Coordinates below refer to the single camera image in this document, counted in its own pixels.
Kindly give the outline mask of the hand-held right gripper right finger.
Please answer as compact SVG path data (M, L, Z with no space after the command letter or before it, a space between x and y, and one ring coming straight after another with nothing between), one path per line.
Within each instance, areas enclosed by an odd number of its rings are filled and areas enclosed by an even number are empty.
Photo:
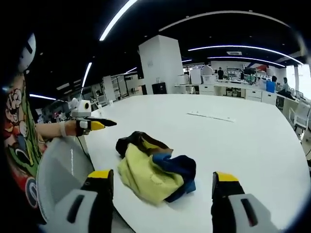
M281 232L272 223L270 211L228 173L213 173L211 215L214 233Z

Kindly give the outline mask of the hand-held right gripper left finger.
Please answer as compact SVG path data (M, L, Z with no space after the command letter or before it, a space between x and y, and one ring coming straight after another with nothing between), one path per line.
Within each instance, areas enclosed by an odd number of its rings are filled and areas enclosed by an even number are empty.
M91 172L80 189L67 194L50 218L51 233L110 233L114 171Z

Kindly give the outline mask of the person's left hand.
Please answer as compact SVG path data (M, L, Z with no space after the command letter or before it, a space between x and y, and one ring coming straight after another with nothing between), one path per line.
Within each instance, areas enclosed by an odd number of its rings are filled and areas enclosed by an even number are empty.
M76 136L77 135L77 128L76 128L76 121L75 120L70 120L66 121L64 123L65 126L65 133L66 136Z

